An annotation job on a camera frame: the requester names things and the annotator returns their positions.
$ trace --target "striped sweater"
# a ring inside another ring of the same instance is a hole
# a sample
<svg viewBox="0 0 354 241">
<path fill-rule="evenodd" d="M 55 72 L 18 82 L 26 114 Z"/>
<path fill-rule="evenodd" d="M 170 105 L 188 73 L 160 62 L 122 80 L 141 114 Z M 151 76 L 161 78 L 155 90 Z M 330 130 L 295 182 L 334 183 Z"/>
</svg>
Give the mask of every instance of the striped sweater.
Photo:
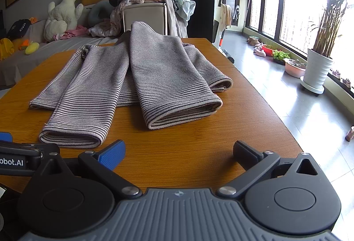
<svg viewBox="0 0 354 241">
<path fill-rule="evenodd" d="M 140 104 L 146 126 L 159 129 L 215 113 L 232 80 L 194 45 L 137 21 L 114 46 L 86 44 L 30 108 L 54 110 L 39 134 L 45 143 L 92 148 L 107 137 L 116 107 Z"/>
</svg>

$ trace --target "red pot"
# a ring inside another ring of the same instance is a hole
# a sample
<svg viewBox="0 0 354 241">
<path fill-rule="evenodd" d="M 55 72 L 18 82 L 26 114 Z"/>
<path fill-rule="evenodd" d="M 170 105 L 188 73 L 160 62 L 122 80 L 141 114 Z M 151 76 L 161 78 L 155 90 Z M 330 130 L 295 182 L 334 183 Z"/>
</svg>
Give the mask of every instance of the red pot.
<svg viewBox="0 0 354 241">
<path fill-rule="evenodd" d="M 273 50 L 271 50 L 270 48 L 266 47 L 265 45 L 262 45 L 262 49 L 264 50 L 267 56 L 273 56 Z"/>
</svg>

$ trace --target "wooden table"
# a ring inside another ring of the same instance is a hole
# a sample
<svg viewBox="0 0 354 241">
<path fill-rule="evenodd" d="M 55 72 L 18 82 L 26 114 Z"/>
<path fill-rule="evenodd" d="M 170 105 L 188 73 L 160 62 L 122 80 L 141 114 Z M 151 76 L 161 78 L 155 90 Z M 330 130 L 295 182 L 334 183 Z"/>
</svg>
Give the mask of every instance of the wooden table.
<svg viewBox="0 0 354 241">
<path fill-rule="evenodd" d="M 217 93 L 223 106 L 201 120 L 148 130 L 139 106 L 118 107 L 104 144 L 122 139 L 126 156 L 114 170 L 145 190 L 147 187 L 211 187 L 213 190 L 244 170 L 233 160 L 236 140 L 259 151 L 273 150 L 282 157 L 296 157 L 301 149 L 279 117 L 229 60 L 206 39 L 186 38 L 224 74 L 233 87 Z M 31 110 L 28 103 L 57 75 L 73 51 L 57 53 L 32 70 L 0 99 L 0 131 L 14 142 L 38 142 L 38 134 L 52 114 Z M 76 157 L 83 150 L 61 149 L 62 157 Z M 0 176 L 0 183 L 22 191 L 28 177 Z"/>
</svg>

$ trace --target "yellow toy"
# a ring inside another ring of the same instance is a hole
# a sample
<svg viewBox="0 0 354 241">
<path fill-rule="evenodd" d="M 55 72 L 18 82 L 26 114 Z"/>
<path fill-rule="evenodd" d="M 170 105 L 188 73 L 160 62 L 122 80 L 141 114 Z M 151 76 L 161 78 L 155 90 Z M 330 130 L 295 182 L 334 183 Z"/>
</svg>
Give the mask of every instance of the yellow toy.
<svg viewBox="0 0 354 241">
<path fill-rule="evenodd" d="M 33 42 L 29 46 L 27 46 L 27 48 L 24 51 L 24 53 L 29 55 L 31 53 L 34 53 L 37 49 L 39 49 L 39 43 L 38 42 Z"/>
<path fill-rule="evenodd" d="M 0 60 L 3 60 L 14 53 L 13 43 L 8 38 L 0 40 Z"/>
</svg>

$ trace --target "shoe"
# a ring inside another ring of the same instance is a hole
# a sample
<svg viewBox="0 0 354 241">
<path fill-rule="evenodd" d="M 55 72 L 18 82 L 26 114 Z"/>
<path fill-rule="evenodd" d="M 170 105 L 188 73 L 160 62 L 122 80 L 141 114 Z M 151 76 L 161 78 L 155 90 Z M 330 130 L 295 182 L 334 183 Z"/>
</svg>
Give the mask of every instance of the shoe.
<svg viewBox="0 0 354 241">
<path fill-rule="evenodd" d="M 256 44 L 254 47 L 257 47 L 259 50 L 261 50 L 263 43 L 261 42 L 260 44 Z"/>
<path fill-rule="evenodd" d="M 255 55 L 261 56 L 261 57 L 265 57 L 266 53 L 264 52 L 264 50 L 259 50 L 258 47 L 255 47 L 253 50 L 253 53 Z"/>
<path fill-rule="evenodd" d="M 339 70 L 333 70 L 333 71 L 332 71 L 332 74 L 333 74 L 336 78 L 338 78 L 338 79 L 341 78 L 341 73 L 339 72 Z"/>
<path fill-rule="evenodd" d="M 258 41 L 258 39 L 252 38 L 249 45 L 251 46 L 255 46 L 257 44 L 260 44 L 260 42 Z"/>
<path fill-rule="evenodd" d="M 352 126 L 352 128 L 346 134 L 346 141 L 351 141 L 353 137 L 354 137 L 354 126 Z"/>
<path fill-rule="evenodd" d="M 346 85 L 347 88 L 352 87 L 352 84 L 351 84 L 349 78 L 343 79 L 343 83 Z"/>
</svg>

